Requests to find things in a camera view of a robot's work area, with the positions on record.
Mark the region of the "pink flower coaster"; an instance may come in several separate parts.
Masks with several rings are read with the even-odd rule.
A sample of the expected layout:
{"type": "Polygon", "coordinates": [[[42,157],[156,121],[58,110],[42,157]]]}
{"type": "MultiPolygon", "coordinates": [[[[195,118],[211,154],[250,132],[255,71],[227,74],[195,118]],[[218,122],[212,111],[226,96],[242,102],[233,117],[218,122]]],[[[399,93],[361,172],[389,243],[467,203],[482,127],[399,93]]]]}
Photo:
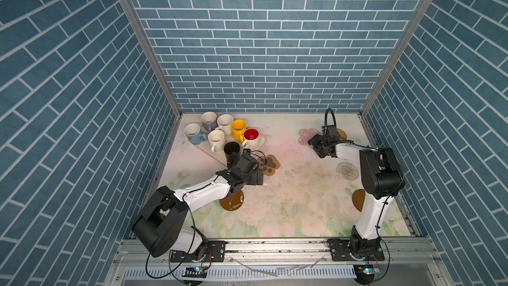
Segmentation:
{"type": "Polygon", "coordinates": [[[308,141],[314,136],[318,135],[320,131],[316,128],[303,128],[298,131],[298,143],[302,146],[307,146],[308,141]]]}

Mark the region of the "woven rattan coaster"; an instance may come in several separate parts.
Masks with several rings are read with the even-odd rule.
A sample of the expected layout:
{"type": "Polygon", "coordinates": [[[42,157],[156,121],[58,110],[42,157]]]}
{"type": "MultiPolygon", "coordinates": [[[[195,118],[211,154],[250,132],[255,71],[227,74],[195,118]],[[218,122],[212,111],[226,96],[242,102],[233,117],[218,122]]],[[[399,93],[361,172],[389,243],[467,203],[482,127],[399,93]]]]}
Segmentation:
{"type": "Polygon", "coordinates": [[[337,128],[337,132],[338,132],[341,140],[347,140],[347,134],[345,131],[343,131],[340,128],[337,128]]]}

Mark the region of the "multicolour stitched round coaster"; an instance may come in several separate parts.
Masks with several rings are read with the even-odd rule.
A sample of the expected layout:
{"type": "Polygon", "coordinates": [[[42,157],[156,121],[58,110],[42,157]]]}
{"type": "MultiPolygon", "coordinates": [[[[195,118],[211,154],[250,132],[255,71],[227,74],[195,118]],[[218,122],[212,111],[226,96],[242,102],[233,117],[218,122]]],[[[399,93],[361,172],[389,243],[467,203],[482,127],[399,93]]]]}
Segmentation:
{"type": "Polygon", "coordinates": [[[336,168],[337,175],[346,181],[355,181],[360,176],[356,165],[350,162],[340,162],[336,168]]]}

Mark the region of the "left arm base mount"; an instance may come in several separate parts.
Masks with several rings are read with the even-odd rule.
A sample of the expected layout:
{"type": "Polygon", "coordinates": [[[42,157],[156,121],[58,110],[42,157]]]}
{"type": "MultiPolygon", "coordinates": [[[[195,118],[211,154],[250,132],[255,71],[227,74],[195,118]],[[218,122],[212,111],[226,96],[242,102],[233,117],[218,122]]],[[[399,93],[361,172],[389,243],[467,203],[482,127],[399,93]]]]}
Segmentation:
{"type": "Polygon", "coordinates": [[[226,251],[226,241],[224,240],[208,240],[198,247],[192,254],[184,251],[171,251],[170,262],[223,262],[226,251]]]}

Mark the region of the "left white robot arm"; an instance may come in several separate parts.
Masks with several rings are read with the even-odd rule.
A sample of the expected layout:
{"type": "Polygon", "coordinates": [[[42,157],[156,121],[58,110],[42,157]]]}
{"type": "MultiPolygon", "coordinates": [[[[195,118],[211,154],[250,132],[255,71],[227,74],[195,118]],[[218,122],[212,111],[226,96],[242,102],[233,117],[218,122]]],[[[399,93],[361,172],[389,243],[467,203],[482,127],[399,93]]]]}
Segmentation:
{"type": "Polygon", "coordinates": [[[130,229],[154,258],[173,250],[199,261],[205,256],[208,238],[195,225],[190,230],[183,228],[187,214],[232,196],[245,185],[262,184],[259,161],[250,149],[244,149],[228,168],[216,172],[209,180],[175,191],[159,187],[131,220],[130,229]]]}

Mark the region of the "brown paw coaster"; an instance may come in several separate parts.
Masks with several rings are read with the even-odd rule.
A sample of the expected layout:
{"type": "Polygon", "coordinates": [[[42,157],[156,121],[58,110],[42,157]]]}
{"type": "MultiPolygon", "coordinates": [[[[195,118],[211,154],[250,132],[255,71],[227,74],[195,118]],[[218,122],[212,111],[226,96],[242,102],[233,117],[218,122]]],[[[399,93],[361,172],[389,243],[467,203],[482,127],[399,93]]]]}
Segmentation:
{"type": "Polygon", "coordinates": [[[259,158],[259,168],[263,170],[265,176],[273,176],[280,168],[280,162],[273,155],[268,155],[266,158],[259,158]]]}

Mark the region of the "brown round coaster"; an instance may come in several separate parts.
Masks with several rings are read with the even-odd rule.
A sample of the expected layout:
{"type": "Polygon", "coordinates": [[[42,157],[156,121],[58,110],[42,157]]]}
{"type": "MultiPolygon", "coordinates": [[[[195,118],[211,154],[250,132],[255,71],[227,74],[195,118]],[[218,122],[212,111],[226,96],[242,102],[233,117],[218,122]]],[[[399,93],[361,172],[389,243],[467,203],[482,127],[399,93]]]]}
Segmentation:
{"type": "Polygon", "coordinates": [[[365,202],[366,191],[364,189],[357,189],[352,195],[353,206],[359,211],[362,211],[365,202]]]}
{"type": "Polygon", "coordinates": [[[226,211],[238,210],[243,205],[243,202],[244,194],[242,190],[219,200],[220,206],[226,211]]]}

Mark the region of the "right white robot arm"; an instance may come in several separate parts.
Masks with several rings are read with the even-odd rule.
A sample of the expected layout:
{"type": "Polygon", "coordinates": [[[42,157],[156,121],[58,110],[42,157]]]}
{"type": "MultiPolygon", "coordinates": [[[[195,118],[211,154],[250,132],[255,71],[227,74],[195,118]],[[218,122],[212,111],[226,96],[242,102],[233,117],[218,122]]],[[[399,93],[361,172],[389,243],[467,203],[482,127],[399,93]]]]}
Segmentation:
{"type": "Polygon", "coordinates": [[[334,125],[323,127],[323,133],[314,135],[308,144],[320,158],[331,156],[360,166],[365,200],[360,219],[351,233],[350,249],[353,252],[379,249],[379,230],[388,206],[405,185],[393,149],[371,148],[342,139],[334,125]]]}

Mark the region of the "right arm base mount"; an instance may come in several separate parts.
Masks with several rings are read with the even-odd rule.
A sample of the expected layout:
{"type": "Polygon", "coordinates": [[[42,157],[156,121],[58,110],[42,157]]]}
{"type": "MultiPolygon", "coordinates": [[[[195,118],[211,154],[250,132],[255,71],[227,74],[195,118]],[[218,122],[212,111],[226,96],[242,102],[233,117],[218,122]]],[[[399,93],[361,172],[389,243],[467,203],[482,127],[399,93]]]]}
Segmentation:
{"type": "Polygon", "coordinates": [[[380,245],[380,238],[365,240],[353,236],[349,240],[330,238],[326,241],[332,260],[334,262],[385,260],[385,255],[380,245]]]}

